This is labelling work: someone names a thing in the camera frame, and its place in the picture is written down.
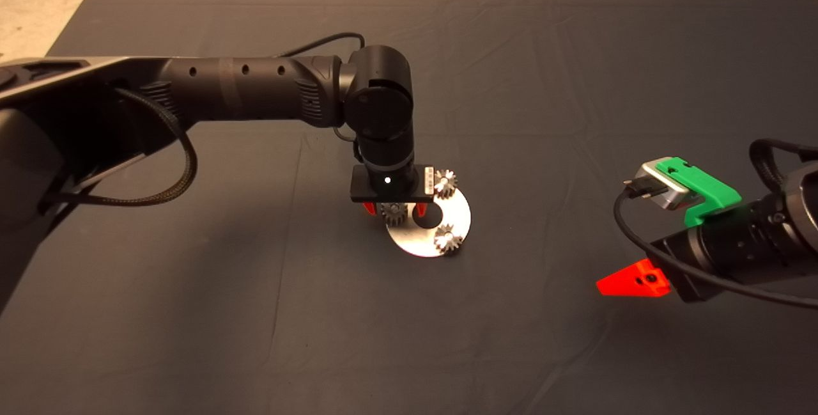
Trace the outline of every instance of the metal disc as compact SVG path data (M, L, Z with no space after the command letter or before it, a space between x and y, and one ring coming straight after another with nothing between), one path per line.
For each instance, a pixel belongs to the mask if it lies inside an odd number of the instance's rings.
M415 223L412 217L415 203L407 203L409 218L403 224L386 226L398 247L418 257L439 257L442 253L435 246L435 232L443 225L452 225L452 234L459 235L465 240L471 226L471 209L468 208L463 193L459 189L455 190L455 194L446 200L435 196L435 203L440 206L440 211L444 215L435 228L421 228Z

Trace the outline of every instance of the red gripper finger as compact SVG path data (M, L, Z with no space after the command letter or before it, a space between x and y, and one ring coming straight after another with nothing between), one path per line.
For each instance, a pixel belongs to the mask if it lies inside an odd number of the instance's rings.
M363 203L363 207L366 209L370 215L377 215L378 212L374 209L374 202L365 202Z

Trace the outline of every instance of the gear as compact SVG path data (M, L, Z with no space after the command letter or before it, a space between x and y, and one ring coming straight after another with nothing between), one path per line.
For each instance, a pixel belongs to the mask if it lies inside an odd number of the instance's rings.
M380 215L387 226L398 226L406 220L409 211L405 203L386 202L380 205Z
M452 225L438 226L437 231L435 231L435 247L442 254L450 254L458 250L462 243L463 238L452 233Z
M435 171L435 194L441 199L448 199L455 194L458 188L458 176L449 169L439 169Z

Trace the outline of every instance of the black robotic arm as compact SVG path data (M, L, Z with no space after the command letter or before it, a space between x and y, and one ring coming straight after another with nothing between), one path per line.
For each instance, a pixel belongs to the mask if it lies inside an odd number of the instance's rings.
M64 203L69 211L77 203L151 205L184 192L196 172L184 132L200 121L347 124L362 162L353 167L351 200L432 202L426 167L414 162L412 108L409 64L382 45L345 63L337 56L9 63L0 68L0 309ZM88 196L111 172L176 140L189 170L175 188L142 200Z

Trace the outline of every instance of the black cable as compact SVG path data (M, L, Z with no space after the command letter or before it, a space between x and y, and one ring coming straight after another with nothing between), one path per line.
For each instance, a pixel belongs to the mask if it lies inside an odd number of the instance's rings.
M309 42L309 43L307 43L305 45L302 45L300 47L296 47L295 49L291 49L289 51L283 52L281 54L278 54L277 57L297 56L297 54L301 54L302 52L306 52L306 51L315 49L316 47L318 47L320 45L325 45L328 42L338 41L339 39L343 39L345 37L353 37L353 38L358 39L359 43L360 43L359 49L363 48L363 46L366 45L366 40L364 39L362 34L354 33L353 31L343 31L342 33L336 33L334 35L325 36L325 37L322 37L319 40Z
M342 134L342 133L341 133L341 130L340 130L340 129L338 129L338 127L332 127L332 131L333 131L333 132L335 132L335 133L336 133L336 136L337 136L339 139L343 140L343 141L349 141L349 142L353 142L353 141L355 141L355 137L353 137L353 136L345 136L344 134Z
M98 183L91 183L91 185L82 188L82 190L79 191L79 194L90 193L94 188L96 188L96 185L98 185ZM63 223L63 221L67 219L67 217L74 211L74 209L77 208L77 206L79 206L79 203L67 203L64 208L57 212L49 225L49 231L46 233L46 236L50 235L60 223Z
M677 260L677 258L665 254L662 250L657 249L656 247L652 246L651 243L648 243L646 240L640 238L639 235L637 235L630 228L630 226L625 223L625 220L622 218L622 202L629 198L631 198L631 196L628 190L622 191L622 193L617 197L616 201L613 203L613 218L616 220L616 223L619 225L619 229L622 230L622 233L625 234L625 236L631 240L632 243L639 246L640 249L645 250L646 254L652 258L658 258L664 263L667 263L669 266L672 266L673 269L677 269L684 274L693 276L693 278L696 278L699 281L713 284L713 286L720 287L724 290L728 290L729 292L753 297L754 299L762 299L763 301L777 302L777 304L788 304L790 306L797 306L800 308L818 309L818 299L781 294L779 292L769 292L769 290L745 286L739 282L720 278L719 276L715 276L709 272L696 269L696 267L692 267L683 261Z
M801 159L801 162L816 161L818 159L818 148L814 146L799 145L772 138L762 138L751 143L750 162L753 163L753 167L764 185L774 192L781 191L781 185L783 185L783 174L775 164L774 149L795 153Z
M158 203L166 203L170 200L175 200L184 193L196 178L196 171L198 169L198 159L196 158L196 150L193 149L193 144L187 137L187 133L179 125L179 121L172 112L155 102L145 95L139 94L127 89L114 88L117 94L128 98L131 101L137 102L146 108L151 109L167 126L176 139L181 143L182 150L185 151L185 171L181 174L179 180L174 183L167 190L160 193L152 194L144 198L136 199L118 199L109 198L105 196L90 196L90 194L83 193L50 193L44 197L44 202L49 203L69 203L69 205L79 205L85 203L86 205L112 205L121 207L140 207L146 205L158 205Z

